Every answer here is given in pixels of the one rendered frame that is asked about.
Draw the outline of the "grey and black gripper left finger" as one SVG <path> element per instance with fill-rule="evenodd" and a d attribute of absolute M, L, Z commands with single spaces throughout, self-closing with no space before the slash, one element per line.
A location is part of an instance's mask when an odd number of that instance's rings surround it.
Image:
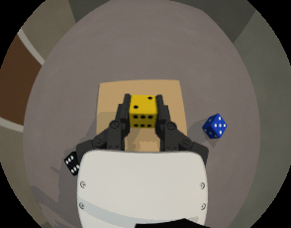
<path fill-rule="evenodd" d="M 125 93 L 123 105 L 119 104 L 115 120 L 109 123 L 109 127 L 94 137 L 76 146 L 76 155 L 80 166 L 84 154 L 91 150 L 125 150 L 125 138 L 130 134 L 130 109 L 131 95 Z M 121 110 L 122 108 L 122 110 Z M 121 113 L 121 115 L 120 115 Z"/>

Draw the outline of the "blue die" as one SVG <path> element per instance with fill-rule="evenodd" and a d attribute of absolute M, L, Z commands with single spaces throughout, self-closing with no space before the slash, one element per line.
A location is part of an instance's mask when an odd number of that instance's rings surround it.
<path fill-rule="evenodd" d="M 221 138 L 226 128 L 227 124 L 219 113 L 209 117 L 202 127 L 210 139 Z"/>

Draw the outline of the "black die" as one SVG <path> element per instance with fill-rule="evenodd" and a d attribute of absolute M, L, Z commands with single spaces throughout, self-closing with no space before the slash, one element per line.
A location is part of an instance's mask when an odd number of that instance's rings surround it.
<path fill-rule="evenodd" d="M 67 165 L 68 169 L 72 173 L 72 175 L 76 176 L 78 175 L 79 171 L 79 163 L 75 152 L 71 152 L 65 159 L 65 164 Z"/>

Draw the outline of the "tan mat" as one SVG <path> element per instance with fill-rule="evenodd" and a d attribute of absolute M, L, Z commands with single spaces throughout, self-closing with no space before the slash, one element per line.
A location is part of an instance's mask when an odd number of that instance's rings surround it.
<path fill-rule="evenodd" d="M 115 120 L 118 105 L 123 104 L 125 93 L 132 95 L 162 94 L 168 105 L 171 121 L 187 136 L 186 119 L 179 80 L 146 79 L 100 83 L 97 107 L 97 135 Z M 160 139 L 154 128 L 130 128 L 125 139 L 125 151 L 159 152 Z"/>

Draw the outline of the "yellow die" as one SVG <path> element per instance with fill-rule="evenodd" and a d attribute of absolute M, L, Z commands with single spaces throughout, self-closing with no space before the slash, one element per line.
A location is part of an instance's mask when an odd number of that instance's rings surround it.
<path fill-rule="evenodd" d="M 154 95 L 132 95 L 129 109 L 132 128 L 154 128 L 157 116 Z"/>

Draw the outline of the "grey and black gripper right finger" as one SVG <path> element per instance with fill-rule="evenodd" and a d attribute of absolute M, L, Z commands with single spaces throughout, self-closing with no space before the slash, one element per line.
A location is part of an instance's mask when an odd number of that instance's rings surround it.
<path fill-rule="evenodd" d="M 206 166 L 209 150 L 207 147 L 192 142 L 190 138 L 177 129 L 177 125 L 171 121 L 168 105 L 164 105 L 162 95 L 157 94 L 157 116 L 155 133 L 160 139 L 160 152 L 189 151 L 199 154 Z M 178 149 L 179 147 L 179 149 Z"/>

